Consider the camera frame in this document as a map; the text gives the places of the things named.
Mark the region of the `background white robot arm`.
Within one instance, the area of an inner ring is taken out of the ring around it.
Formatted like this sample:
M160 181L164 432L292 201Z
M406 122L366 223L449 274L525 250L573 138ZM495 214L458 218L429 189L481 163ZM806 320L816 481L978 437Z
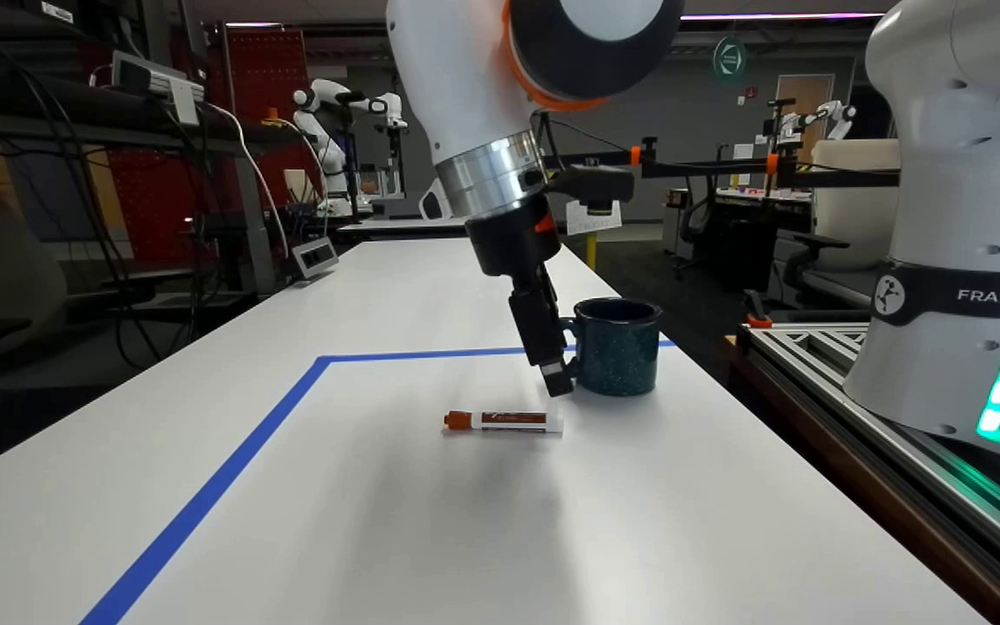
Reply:
M369 214L373 197L358 188L358 176L350 172L350 156L344 142L326 132L322 116L376 113L388 142L400 142L400 136L406 132L404 96L392 91L369 96L350 91L346 84L316 75L292 92L292 104L292 122L311 142L318 163L318 214Z

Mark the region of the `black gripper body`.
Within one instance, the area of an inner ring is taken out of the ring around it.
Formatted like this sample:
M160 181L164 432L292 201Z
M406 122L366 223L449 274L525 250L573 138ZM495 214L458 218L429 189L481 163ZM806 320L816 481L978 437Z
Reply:
M558 232L547 201L530 194L514 210L471 218L469 239L480 266L510 281L510 317L520 344L556 348L561 334L546 260L558 253Z

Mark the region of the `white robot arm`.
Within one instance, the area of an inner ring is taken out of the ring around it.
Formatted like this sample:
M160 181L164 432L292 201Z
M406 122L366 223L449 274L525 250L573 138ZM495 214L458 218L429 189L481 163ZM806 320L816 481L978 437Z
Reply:
M384 33L435 176L480 270L510 281L510 317L547 397L565 397L565 336L547 260L542 112L590 112L675 48L683 0L384 0Z

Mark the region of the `white Franka robot base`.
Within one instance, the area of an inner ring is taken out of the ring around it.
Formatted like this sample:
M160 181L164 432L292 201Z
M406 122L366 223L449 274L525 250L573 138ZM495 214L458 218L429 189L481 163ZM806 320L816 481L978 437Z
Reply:
M899 136L899 207L844 391L1000 453L1000 0L899 0L863 69Z

